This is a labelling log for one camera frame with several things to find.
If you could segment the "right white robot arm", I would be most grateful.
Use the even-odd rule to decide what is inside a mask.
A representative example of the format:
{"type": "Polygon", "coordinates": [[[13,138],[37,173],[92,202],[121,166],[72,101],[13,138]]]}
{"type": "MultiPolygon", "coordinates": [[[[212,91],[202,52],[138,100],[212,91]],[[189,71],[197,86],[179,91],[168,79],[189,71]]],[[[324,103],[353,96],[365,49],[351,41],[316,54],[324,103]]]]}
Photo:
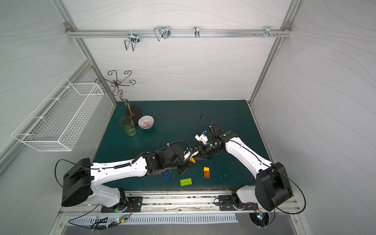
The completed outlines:
{"type": "Polygon", "coordinates": [[[232,131],[225,132],[219,123],[208,127],[212,140],[207,132],[195,135],[199,142],[197,153],[200,157],[209,159],[221,151],[234,156],[254,176],[254,186],[240,186],[232,191],[232,204],[235,208],[247,203],[259,204],[270,212],[293,196],[286,168],[283,164],[263,158],[232,131]]]}

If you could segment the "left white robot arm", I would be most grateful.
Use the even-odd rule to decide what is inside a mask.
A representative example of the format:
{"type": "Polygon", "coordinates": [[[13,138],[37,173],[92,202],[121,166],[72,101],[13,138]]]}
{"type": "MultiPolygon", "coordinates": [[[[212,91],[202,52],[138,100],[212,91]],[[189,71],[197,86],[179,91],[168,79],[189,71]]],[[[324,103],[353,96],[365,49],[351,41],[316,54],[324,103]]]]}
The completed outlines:
{"type": "Polygon", "coordinates": [[[92,163],[88,158],[81,159],[63,176],[61,205],[72,207],[88,202],[116,208],[125,204],[124,190],[107,187],[106,183],[124,178],[161,175],[173,169],[184,172],[192,165],[190,159],[197,153],[195,148],[184,150],[178,143],[172,143],[164,149],[141,153],[131,160],[92,163]]]}

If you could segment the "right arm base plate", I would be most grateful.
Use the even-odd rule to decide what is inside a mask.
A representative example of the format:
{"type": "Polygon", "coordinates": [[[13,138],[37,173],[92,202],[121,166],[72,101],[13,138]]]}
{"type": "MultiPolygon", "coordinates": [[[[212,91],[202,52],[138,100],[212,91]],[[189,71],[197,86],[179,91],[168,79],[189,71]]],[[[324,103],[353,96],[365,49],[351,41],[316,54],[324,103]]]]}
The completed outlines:
{"type": "Polygon", "coordinates": [[[233,195],[220,195],[214,200],[220,211],[255,211],[258,210],[257,203],[242,203],[233,195]]]}

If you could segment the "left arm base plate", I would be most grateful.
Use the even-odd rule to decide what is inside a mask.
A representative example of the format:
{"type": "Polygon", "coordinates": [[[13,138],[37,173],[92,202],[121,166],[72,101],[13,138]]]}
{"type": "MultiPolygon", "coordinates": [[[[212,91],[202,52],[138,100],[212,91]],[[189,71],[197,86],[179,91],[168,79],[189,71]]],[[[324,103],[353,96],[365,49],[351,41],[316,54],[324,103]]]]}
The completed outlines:
{"type": "Polygon", "coordinates": [[[111,208],[102,206],[101,213],[130,213],[130,212],[140,212],[142,210],[143,197],[141,196],[131,196],[127,197],[125,202],[120,202],[119,205],[113,206],[111,208]]]}

